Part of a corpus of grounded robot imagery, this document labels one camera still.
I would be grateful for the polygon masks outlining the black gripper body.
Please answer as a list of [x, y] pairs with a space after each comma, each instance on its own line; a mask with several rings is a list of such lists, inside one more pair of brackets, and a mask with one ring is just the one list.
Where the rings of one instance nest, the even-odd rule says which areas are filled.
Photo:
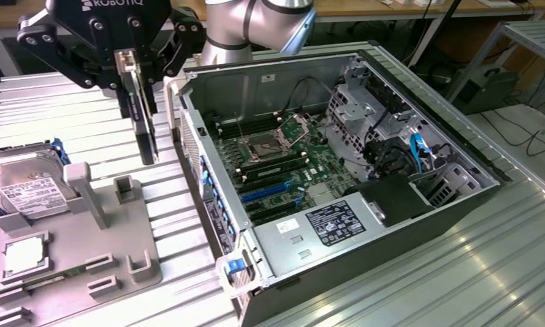
[[110, 63], [99, 57], [101, 50], [141, 47], [149, 54], [139, 60], [165, 64], [151, 43], [171, 13], [169, 1], [46, 1], [45, 9], [54, 22], [83, 42], [78, 56], [93, 65]]

